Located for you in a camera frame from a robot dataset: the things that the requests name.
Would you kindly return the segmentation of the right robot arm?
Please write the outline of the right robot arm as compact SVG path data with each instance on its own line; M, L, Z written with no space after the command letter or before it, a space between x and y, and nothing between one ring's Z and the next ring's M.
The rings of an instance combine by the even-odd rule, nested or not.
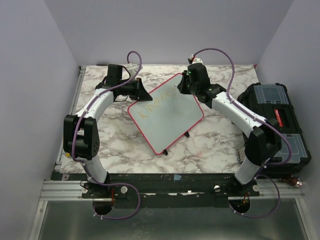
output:
M248 190L248 183L281 148L281 137L274 131L279 127L274 118L266 120L233 97L219 84L211 84L207 68L202 63L190 64L182 73L177 86L184 95L194 95L199 102L213 109L241 129L247 140L244 147L245 158L230 183L230 191L241 196Z

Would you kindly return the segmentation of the small black wall clip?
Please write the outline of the small black wall clip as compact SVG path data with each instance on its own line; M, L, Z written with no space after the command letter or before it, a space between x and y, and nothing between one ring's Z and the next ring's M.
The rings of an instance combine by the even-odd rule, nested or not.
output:
M96 66L105 67L108 66L108 63L97 63Z

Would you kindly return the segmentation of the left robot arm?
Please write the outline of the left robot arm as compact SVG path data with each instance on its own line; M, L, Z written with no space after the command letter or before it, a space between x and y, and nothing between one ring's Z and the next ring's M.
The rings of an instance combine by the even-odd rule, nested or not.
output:
M97 84L89 102L76 114L68 114L63 120L63 150L74 162L80 163L87 180L94 184L93 191L101 198L111 191L108 171L104 169L98 152L100 137L98 121L118 96L127 96L138 102L153 98L137 77L139 65L110 64L107 75Z

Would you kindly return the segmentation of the copper red connector plug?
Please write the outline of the copper red connector plug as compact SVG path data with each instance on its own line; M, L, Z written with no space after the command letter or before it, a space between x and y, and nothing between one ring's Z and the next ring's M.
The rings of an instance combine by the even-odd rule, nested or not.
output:
M287 184L294 186L296 188L301 188L303 186L303 182L299 178L294 177L292 175L282 178L281 181L283 183L287 183Z

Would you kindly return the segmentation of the pink framed whiteboard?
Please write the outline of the pink framed whiteboard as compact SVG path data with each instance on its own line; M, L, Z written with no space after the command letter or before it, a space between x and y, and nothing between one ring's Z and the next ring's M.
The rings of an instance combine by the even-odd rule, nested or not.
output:
M151 101L136 101L127 112L156 155L162 154L205 116L192 94L181 94L177 73L149 94Z

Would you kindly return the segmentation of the aluminium frame profile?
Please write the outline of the aluminium frame profile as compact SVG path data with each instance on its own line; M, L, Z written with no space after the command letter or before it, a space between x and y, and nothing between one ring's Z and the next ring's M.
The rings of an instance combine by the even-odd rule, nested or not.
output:
M49 202L69 202L81 200L81 189L78 182L70 179L69 174L61 174L60 169L63 159L63 145L58 149L56 161L54 163L53 172L49 180L44 180L40 197L32 223L29 239L39 240L42 237L42 228L47 214Z

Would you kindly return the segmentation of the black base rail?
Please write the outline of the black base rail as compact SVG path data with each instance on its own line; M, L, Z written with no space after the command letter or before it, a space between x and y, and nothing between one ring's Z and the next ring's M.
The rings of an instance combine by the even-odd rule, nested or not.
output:
M251 200L260 194L255 181L237 187L231 173L111 173L109 187L89 183L83 173L53 172L50 179L59 196L75 190L76 200L118 209L227 208L230 199Z

